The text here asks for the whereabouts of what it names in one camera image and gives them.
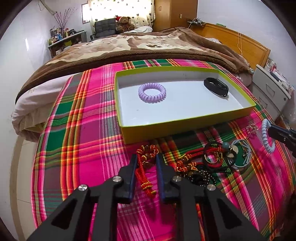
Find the black wristband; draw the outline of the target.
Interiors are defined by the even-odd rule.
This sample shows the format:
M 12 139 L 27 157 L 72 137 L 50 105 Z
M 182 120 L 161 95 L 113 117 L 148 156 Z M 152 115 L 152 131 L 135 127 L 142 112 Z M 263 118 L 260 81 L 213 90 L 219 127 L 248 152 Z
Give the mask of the black wristband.
M 207 77 L 204 80 L 204 86 L 214 94 L 221 97 L 226 97 L 229 92 L 229 88 L 226 84 L 213 77 Z

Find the bed with white sheet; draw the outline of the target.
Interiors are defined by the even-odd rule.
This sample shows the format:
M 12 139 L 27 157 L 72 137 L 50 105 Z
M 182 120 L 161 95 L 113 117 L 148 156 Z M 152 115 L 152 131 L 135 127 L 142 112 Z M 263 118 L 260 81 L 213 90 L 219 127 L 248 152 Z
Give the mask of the bed with white sheet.
M 17 135 L 30 142 L 39 140 L 41 127 L 50 112 L 59 92 L 71 75 L 65 75 L 26 91 L 19 99 L 12 113 L 12 125 Z M 234 74 L 239 76 L 245 85 L 251 83 L 251 73 Z

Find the teddy bear with santa hat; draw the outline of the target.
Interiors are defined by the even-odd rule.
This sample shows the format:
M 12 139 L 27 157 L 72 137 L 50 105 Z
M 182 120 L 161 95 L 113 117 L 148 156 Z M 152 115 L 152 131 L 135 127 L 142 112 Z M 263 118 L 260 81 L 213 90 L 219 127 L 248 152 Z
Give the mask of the teddy bear with santa hat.
M 128 31 L 132 31 L 135 29 L 135 26 L 130 21 L 129 16 L 117 16 L 115 18 L 115 22 L 117 24 L 116 30 L 120 34 Z

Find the brown fleece blanket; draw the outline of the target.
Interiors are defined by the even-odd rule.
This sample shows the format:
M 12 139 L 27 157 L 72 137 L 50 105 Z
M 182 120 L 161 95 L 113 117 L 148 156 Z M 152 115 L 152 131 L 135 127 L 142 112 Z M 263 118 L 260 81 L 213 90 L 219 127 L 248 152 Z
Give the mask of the brown fleece blanket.
M 49 80 L 107 64 L 148 59 L 188 59 L 218 64 L 233 74 L 251 73 L 247 61 L 230 47 L 202 37 L 189 28 L 123 33 L 80 43 L 56 55 L 22 86 L 26 91 Z

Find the dotted window curtain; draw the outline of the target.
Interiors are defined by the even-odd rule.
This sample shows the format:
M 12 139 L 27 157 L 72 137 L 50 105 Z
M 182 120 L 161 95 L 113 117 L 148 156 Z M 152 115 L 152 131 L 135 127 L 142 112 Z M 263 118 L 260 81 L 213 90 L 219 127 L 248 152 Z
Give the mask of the dotted window curtain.
M 152 27 L 156 20 L 154 1 L 146 0 L 109 0 L 87 1 L 91 22 L 114 19 L 117 16 L 130 17 L 132 24 Z

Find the yellow-green shallow box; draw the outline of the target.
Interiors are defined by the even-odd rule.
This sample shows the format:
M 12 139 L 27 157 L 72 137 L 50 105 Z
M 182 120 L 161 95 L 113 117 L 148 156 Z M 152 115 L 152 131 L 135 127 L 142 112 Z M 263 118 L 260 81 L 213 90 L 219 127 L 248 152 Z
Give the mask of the yellow-green shallow box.
M 207 77 L 229 88 L 221 97 L 204 86 Z M 138 90 L 145 83 L 166 89 L 165 99 L 147 103 Z M 125 144 L 171 136 L 249 115 L 256 106 L 243 84 L 222 70 L 152 67 L 119 71 L 114 77 L 115 106 Z

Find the black office chair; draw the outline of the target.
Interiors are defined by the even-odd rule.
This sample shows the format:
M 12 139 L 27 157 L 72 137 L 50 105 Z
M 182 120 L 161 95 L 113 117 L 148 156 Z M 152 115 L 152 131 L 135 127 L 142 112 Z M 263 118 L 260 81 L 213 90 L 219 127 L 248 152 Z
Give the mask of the black office chair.
M 95 33 L 90 35 L 90 39 L 93 41 L 98 38 L 108 37 L 116 34 L 116 22 L 115 18 L 96 21 L 94 23 Z

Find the wooden headboard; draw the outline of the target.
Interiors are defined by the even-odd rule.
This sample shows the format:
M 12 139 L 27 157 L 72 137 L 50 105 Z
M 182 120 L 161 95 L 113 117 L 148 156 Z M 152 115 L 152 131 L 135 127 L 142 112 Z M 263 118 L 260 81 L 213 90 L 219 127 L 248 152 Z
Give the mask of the wooden headboard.
M 192 24 L 191 30 L 205 38 L 217 39 L 230 47 L 245 58 L 252 69 L 255 69 L 257 65 L 265 67 L 267 63 L 270 49 L 240 32 L 211 23 L 206 23 L 203 26 Z

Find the dried branch bouquet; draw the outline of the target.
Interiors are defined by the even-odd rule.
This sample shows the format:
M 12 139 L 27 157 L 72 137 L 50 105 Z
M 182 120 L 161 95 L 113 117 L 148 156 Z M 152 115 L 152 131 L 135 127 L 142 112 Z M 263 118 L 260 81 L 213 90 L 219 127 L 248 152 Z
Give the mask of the dried branch bouquet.
M 76 11 L 75 8 L 67 8 L 63 12 L 55 12 L 54 19 L 56 20 L 59 28 L 61 29 L 61 32 L 63 36 L 66 35 L 66 25 L 67 22 L 69 21 L 70 17 L 73 15 L 73 13 Z

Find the red gold cord ornament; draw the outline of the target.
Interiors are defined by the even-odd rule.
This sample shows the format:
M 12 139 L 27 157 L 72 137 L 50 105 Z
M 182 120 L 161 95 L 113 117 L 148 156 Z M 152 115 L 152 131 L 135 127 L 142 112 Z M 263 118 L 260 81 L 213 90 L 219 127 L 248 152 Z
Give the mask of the red gold cord ornament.
M 230 150 L 227 142 L 216 141 L 207 143 L 204 147 L 187 151 L 176 160 L 176 171 L 189 173 L 204 168 L 208 171 L 217 171 L 222 168 L 224 156 Z

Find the white pillow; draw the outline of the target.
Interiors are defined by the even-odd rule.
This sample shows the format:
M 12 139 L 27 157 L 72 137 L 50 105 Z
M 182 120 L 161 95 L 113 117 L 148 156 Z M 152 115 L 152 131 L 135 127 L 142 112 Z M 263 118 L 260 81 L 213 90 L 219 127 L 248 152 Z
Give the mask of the white pillow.
M 126 33 L 151 33 L 153 31 L 150 26 L 141 26 L 134 30 L 127 31 Z

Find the cluttered desk shelf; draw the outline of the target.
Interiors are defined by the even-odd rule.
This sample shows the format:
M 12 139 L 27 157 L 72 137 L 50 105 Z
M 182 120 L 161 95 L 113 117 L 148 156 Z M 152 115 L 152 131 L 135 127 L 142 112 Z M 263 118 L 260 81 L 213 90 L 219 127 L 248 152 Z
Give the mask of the cluttered desk shelf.
M 87 42 L 87 35 L 85 31 L 81 31 L 70 35 L 62 40 L 56 41 L 55 43 L 51 44 L 48 49 L 51 53 L 51 57 L 54 58 L 57 51 L 62 52 L 68 46 L 84 42 Z

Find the wooden wardrobe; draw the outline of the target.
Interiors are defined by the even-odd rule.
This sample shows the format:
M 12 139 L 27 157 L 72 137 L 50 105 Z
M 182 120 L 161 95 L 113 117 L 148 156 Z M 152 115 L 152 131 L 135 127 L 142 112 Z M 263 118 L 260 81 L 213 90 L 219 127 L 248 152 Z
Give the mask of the wooden wardrobe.
M 154 32 L 174 27 L 188 27 L 188 21 L 197 16 L 198 0 L 156 0 L 154 10 Z

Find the grey bedside cabinet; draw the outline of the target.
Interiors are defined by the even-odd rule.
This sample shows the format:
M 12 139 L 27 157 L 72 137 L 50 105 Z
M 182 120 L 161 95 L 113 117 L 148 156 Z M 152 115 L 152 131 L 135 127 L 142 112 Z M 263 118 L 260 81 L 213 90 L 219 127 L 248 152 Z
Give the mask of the grey bedside cabinet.
M 248 89 L 266 109 L 273 121 L 280 116 L 291 99 L 291 95 L 283 88 L 280 82 L 258 64 Z

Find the grey ring bangle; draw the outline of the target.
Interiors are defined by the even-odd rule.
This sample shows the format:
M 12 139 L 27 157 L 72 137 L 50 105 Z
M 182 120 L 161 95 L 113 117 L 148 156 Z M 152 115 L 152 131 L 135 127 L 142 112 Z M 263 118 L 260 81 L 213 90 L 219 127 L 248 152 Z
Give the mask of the grey ring bangle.
M 248 141 L 245 139 L 234 140 L 231 143 L 231 148 L 236 153 L 232 168 L 235 170 L 246 168 L 250 164 L 252 157 L 252 151 Z

